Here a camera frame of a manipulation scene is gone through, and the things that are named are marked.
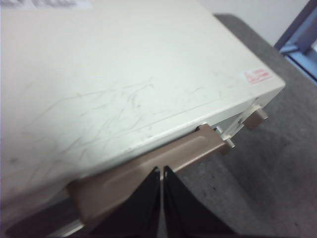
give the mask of gray carpet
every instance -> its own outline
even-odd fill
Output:
[[[178,173],[211,211],[246,235],[317,236],[317,87],[240,19],[217,15],[285,89],[265,108],[269,119],[242,129],[226,156]],[[166,237],[164,224],[159,237]]]

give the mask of tan plastic handle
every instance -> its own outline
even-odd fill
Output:
[[[158,166],[163,171],[163,167],[169,165],[176,172],[214,151],[225,149],[226,144],[217,132],[203,124],[195,132],[139,158],[76,180],[67,186],[67,190],[86,224],[122,203],[153,167]]]

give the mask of scratched surface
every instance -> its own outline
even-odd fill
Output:
[[[240,77],[264,64],[195,1],[92,4],[1,10],[4,204],[218,123],[282,86]]]

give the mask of white label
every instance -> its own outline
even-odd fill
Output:
[[[89,0],[1,0],[1,8],[92,8]]]

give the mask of red warning label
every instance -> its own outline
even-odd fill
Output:
[[[273,77],[273,74],[265,68],[248,70],[245,71],[243,74],[246,77],[247,81],[251,84],[258,83]]]

